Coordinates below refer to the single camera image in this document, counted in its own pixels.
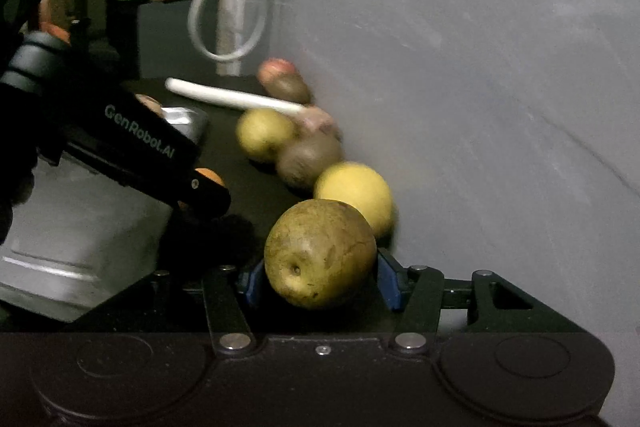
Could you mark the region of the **white leek stalk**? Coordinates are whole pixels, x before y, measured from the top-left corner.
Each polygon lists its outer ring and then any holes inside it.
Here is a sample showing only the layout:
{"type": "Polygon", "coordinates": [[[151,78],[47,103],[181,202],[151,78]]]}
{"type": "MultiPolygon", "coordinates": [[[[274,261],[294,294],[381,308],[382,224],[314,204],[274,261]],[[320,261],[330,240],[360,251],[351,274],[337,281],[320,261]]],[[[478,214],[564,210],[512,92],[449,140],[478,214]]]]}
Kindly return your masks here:
{"type": "Polygon", "coordinates": [[[165,80],[165,88],[171,93],[183,96],[183,98],[235,109],[273,109],[288,116],[296,116],[306,109],[305,105],[299,103],[241,91],[207,87],[172,77],[165,80]]]}

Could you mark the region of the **brown kiwi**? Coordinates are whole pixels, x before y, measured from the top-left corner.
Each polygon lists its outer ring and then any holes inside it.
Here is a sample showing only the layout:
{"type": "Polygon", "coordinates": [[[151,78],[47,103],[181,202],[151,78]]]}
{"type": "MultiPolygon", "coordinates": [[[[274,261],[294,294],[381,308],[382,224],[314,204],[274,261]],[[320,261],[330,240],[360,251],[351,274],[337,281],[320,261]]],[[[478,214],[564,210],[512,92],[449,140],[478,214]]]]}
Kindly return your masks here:
{"type": "Polygon", "coordinates": [[[272,78],[265,87],[273,98],[307,105],[312,101],[312,93],[302,76],[283,74],[272,78]]]}
{"type": "Polygon", "coordinates": [[[276,167],[281,180],[297,187],[313,186],[323,171],[344,159],[342,143],[322,132],[303,136],[278,154],[276,167]]]}

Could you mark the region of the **green-brown pear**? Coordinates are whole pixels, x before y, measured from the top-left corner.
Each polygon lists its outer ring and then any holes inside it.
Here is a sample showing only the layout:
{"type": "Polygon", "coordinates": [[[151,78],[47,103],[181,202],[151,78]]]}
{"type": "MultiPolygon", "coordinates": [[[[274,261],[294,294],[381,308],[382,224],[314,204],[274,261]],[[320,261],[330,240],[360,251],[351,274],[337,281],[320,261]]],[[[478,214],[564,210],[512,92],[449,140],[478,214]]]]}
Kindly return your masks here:
{"type": "Polygon", "coordinates": [[[346,202],[307,199],[278,219],[264,248],[274,291],[288,303],[320,307],[358,283],[376,258],[363,215],[346,202]]]}

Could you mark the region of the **green pear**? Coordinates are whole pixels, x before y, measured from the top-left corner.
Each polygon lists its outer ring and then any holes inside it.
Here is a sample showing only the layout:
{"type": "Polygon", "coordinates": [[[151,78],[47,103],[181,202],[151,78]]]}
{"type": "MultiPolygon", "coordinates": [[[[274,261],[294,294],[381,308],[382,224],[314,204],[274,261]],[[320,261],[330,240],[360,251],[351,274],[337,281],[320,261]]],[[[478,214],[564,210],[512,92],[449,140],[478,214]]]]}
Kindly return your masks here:
{"type": "Polygon", "coordinates": [[[256,161],[276,158],[297,136],[294,121],[274,109],[255,108],[242,114],[235,129],[245,155],[256,161]]]}

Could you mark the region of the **brown kiwi by apple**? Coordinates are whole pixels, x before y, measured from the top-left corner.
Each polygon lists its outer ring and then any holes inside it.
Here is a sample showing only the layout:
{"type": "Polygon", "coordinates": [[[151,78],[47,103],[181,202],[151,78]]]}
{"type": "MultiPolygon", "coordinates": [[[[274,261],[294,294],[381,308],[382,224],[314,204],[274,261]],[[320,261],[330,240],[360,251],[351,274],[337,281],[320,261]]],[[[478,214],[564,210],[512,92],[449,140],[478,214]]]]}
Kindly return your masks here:
{"type": "Polygon", "coordinates": [[[283,74],[272,78],[265,87],[273,98],[307,105],[312,101],[312,93],[302,76],[283,74]]]}

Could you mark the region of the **metal baking tray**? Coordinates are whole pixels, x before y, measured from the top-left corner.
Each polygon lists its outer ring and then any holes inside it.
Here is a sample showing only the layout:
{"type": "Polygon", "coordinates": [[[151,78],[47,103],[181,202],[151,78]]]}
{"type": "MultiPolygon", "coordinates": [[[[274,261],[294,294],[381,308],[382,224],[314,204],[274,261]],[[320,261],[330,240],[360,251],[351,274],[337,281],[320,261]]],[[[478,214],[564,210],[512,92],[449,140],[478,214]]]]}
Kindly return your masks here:
{"type": "Polygon", "coordinates": [[[40,161],[1,246],[1,298],[71,322],[155,268],[170,206],[65,154],[40,161]]]}

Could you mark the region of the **yellow lemon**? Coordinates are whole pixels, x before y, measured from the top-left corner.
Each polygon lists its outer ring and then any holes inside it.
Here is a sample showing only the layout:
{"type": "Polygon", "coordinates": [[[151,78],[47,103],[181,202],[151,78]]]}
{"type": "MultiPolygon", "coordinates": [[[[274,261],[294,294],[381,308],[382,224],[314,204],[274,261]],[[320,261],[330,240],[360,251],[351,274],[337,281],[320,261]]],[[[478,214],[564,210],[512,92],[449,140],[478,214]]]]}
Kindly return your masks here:
{"type": "Polygon", "coordinates": [[[337,200],[356,208],[376,237],[384,236],[393,228],[393,192],[378,172],[360,162],[339,162],[322,172],[314,184],[314,197],[337,200]]]}

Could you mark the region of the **red apple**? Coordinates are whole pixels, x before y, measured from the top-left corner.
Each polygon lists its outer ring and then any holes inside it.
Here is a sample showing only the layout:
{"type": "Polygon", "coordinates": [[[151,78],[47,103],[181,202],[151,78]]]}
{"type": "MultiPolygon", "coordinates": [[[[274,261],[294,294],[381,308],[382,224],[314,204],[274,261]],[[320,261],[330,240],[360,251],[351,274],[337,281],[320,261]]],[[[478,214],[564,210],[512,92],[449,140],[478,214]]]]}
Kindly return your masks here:
{"type": "Polygon", "coordinates": [[[259,65],[256,74],[257,80],[264,88],[281,76],[299,76],[297,67],[292,62],[281,57],[267,58],[259,65]]]}

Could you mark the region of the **dark grey cabinet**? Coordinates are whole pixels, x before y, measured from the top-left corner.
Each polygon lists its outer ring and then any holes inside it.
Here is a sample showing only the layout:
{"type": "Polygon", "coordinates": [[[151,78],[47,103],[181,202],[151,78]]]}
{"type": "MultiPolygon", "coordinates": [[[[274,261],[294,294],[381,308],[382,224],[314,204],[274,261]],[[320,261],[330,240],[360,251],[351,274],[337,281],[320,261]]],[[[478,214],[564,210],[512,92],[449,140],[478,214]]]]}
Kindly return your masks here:
{"type": "Polygon", "coordinates": [[[216,64],[198,52],[189,37],[191,0],[152,2],[138,9],[139,65],[143,78],[205,81],[216,64]]]}

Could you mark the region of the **small orange tangerine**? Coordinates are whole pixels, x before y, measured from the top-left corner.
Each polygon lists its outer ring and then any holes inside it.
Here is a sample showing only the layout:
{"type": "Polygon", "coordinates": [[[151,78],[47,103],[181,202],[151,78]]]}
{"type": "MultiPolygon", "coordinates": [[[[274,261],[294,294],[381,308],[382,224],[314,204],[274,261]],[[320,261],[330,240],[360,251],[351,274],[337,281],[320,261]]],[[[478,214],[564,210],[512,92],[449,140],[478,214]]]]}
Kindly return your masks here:
{"type": "Polygon", "coordinates": [[[224,186],[224,180],[214,170],[209,169],[209,168],[204,168],[204,167],[198,167],[198,168],[196,168],[196,171],[199,174],[201,174],[202,176],[205,176],[205,178],[214,181],[215,183],[219,184],[220,186],[224,186]]]}

